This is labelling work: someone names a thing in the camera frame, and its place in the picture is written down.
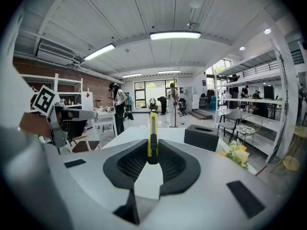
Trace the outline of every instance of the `brick wall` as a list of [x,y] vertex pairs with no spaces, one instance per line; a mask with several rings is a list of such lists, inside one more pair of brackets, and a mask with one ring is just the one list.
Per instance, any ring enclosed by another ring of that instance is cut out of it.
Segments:
[[[17,69],[20,74],[30,74],[30,75],[41,75],[47,77],[54,77],[55,74],[59,74],[59,78],[62,79],[71,79],[80,81],[83,78],[83,91],[87,91],[87,88],[90,89],[90,92],[93,92],[93,102],[94,107],[96,107],[95,100],[101,100],[99,103],[103,106],[111,106],[112,101],[107,97],[110,97],[111,94],[108,91],[109,84],[111,81],[105,80],[102,78],[98,78],[86,73],[82,73],[79,71],[75,71],[72,69],[65,69],[56,67],[53,65],[48,65],[39,61],[27,60],[22,58],[13,59],[13,65]],[[35,87],[39,90],[42,84],[39,83],[31,83],[31,86]],[[70,85],[58,85],[59,92],[74,92],[74,87]],[[73,101],[73,97],[65,96],[64,99],[71,99]]]

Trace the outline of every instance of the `stairs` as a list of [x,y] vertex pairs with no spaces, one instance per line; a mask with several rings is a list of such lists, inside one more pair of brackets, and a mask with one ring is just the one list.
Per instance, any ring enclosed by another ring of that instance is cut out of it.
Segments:
[[212,119],[212,114],[209,112],[206,112],[204,110],[192,110],[192,112],[189,112],[189,114],[193,115],[194,117],[200,119],[200,120],[206,120],[206,119]]

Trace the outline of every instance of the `black hair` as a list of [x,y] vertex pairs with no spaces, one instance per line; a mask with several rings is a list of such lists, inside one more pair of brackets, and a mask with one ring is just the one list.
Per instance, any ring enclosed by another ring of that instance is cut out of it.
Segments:
[[260,98],[259,94],[258,93],[253,93],[253,96],[252,96],[253,99],[255,98]]
[[117,92],[118,92],[118,85],[112,82],[109,84],[109,89],[112,91],[112,88],[115,88],[113,92],[114,93],[113,99],[115,99],[115,97],[117,96]]

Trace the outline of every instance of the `fluorescent light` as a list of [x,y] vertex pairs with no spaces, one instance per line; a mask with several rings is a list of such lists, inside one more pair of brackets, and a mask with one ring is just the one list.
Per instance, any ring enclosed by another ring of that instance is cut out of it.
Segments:
[[178,73],[180,72],[180,70],[174,70],[174,71],[160,71],[159,74],[162,74],[162,73]]
[[126,76],[122,76],[123,78],[129,78],[129,77],[136,77],[136,76],[141,76],[141,73],[135,73],[135,74],[131,74],[131,75],[126,75]]
[[101,49],[91,53],[90,55],[86,56],[84,58],[84,60],[91,60],[91,59],[93,59],[93,58],[95,58],[95,57],[97,57],[97,56],[99,56],[99,55],[101,55],[101,54],[103,54],[107,51],[110,51],[112,49],[115,49],[115,46],[113,44],[108,44],[108,45],[102,47]]
[[271,33],[271,30],[270,30],[270,29],[266,29],[266,30],[264,31],[264,33],[265,33],[265,34],[270,34],[270,33]]
[[165,38],[199,38],[200,36],[201,36],[200,32],[192,32],[192,31],[169,31],[169,32],[150,33],[150,38],[152,40],[165,39]]

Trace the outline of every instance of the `black and white square marker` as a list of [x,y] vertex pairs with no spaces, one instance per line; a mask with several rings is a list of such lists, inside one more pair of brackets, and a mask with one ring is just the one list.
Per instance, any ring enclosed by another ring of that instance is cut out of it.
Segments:
[[59,102],[59,95],[43,85],[37,94],[32,107],[45,116],[49,116],[51,108],[56,102]]

